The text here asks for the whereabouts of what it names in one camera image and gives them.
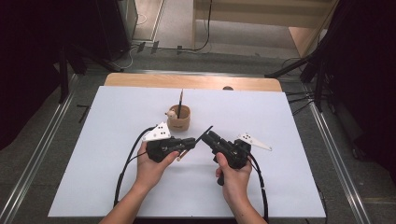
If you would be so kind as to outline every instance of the floor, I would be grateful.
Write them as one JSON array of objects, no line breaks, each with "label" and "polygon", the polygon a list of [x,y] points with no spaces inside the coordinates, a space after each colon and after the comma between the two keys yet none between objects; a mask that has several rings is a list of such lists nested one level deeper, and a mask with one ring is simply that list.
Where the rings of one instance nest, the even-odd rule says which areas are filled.
[{"label": "floor", "polygon": [[[160,41],[162,48],[192,48],[191,19],[189,8],[191,1],[164,1],[163,12],[154,40]],[[205,22],[197,22],[196,46],[205,42]],[[251,26],[237,23],[210,23],[210,39],[208,46],[200,54],[173,51],[157,51],[150,49],[137,53],[131,51],[133,66],[125,71],[137,70],[179,71],[196,73],[239,74],[240,76],[262,77],[263,74],[275,72],[298,58],[298,52],[293,46],[291,36],[285,27]],[[129,64],[130,58],[115,62],[119,65]],[[71,78],[75,86],[69,105],[58,105],[59,90],[55,91],[42,105],[21,131],[18,139],[9,147],[0,151],[0,204],[6,206],[9,195],[23,175],[24,169],[35,155],[37,148],[45,149],[45,156],[35,170],[35,176],[24,185],[30,187],[22,191],[23,198],[18,212],[11,214],[13,223],[97,223],[100,218],[47,218],[56,189],[62,179],[62,173],[68,158],[73,152],[78,140],[83,121],[84,108],[78,105],[90,105],[99,86],[103,85],[108,72],[94,63],[89,63],[86,76]],[[306,86],[299,82],[300,70],[296,69],[279,80],[284,92],[307,92],[306,88],[314,88],[314,83]],[[290,95],[289,99],[298,99],[302,95]],[[302,108],[306,101],[290,104],[290,110]],[[41,141],[43,133],[48,130],[49,123],[55,113],[64,109],[62,120],[57,124],[56,132],[50,136],[51,142]],[[396,223],[396,188],[386,170],[372,161],[359,161],[353,157],[351,145],[343,130],[342,124],[329,107],[323,106],[321,114],[326,120],[326,126],[332,134],[335,151],[342,158],[346,172],[340,174],[323,133],[315,119],[315,108],[308,106],[295,116],[305,152],[310,163],[313,176],[323,192],[327,206],[328,220],[323,219],[275,219],[272,223]],[[343,178],[349,178],[352,185],[345,185]],[[361,199],[363,211],[356,214],[351,207],[350,191],[357,192]],[[136,223],[147,223],[138,220]],[[149,223],[161,223],[160,220],[150,220]],[[204,223],[202,220],[173,220],[173,223]]]}]

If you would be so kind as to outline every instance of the white board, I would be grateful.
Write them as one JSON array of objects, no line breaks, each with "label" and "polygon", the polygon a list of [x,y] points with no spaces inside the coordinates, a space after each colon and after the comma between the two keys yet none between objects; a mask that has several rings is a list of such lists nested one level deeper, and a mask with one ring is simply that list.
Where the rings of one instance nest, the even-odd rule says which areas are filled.
[{"label": "white board", "polygon": [[[113,206],[117,180],[132,145],[148,127],[166,121],[179,89],[100,87],[92,103],[50,217],[103,217]],[[283,92],[184,90],[191,125],[174,137],[199,137],[210,125],[232,141],[249,133],[272,151],[252,147],[265,182],[269,217],[325,217],[318,191]],[[199,142],[165,171],[143,202],[139,217],[232,217],[217,184],[211,149]],[[128,166],[120,198],[135,179]],[[248,197],[263,215],[260,182],[253,170]]]}]

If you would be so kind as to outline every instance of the person's right hand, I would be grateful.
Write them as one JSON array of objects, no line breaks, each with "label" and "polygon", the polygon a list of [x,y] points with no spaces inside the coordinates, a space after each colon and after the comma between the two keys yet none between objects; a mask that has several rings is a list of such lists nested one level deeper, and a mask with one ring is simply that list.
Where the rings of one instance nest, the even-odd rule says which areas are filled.
[{"label": "person's right hand", "polygon": [[248,201],[248,180],[251,173],[251,163],[247,164],[240,170],[235,170],[228,165],[227,159],[222,153],[216,154],[219,168],[216,170],[216,177],[221,172],[224,174],[223,195],[228,205],[246,203]]}]

